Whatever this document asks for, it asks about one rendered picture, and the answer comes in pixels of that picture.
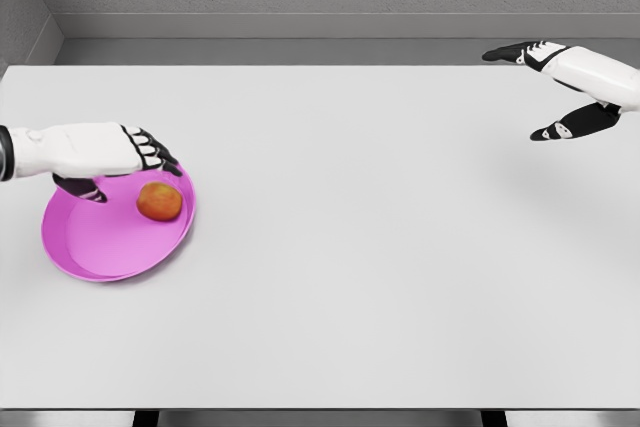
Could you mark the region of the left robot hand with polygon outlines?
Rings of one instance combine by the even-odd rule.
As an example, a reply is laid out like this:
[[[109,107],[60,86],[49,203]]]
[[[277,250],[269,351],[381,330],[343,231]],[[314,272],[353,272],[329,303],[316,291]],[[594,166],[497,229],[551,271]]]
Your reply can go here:
[[[115,122],[69,124],[54,129],[51,175],[68,194],[95,203],[107,196],[97,177],[123,177],[161,170],[182,175],[178,160],[151,133]]]

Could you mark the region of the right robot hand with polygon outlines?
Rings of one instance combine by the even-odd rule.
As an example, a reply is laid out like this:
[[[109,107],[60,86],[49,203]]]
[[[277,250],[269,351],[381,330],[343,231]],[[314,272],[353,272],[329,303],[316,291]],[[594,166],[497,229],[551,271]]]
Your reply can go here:
[[[640,112],[640,69],[587,48],[528,41],[489,50],[482,59],[527,66],[594,99],[534,131],[532,141],[585,137],[614,127],[625,113]]]

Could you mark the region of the orange red apple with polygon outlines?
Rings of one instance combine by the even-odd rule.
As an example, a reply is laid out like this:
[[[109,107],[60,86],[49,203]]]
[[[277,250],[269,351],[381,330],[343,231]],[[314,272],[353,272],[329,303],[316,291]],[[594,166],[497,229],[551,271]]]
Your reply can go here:
[[[183,197],[178,189],[157,181],[143,185],[136,199],[138,212],[158,222],[172,221],[178,217],[182,204]]]

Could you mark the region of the pink round plate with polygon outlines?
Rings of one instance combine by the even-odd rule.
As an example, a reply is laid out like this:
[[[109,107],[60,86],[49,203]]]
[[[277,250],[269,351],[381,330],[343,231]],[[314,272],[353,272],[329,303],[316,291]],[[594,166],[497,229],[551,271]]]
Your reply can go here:
[[[183,202],[170,221],[143,216],[136,200],[143,186],[159,181],[178,190]],[[188,234],[195,217],[196,193],[187,173],[176,177],[162,170],[95,180],[108,201],[76,198],[58,188],[41,224],[44,250],[61,271],[81,280],[127,279],[154,268],[169,257]]]

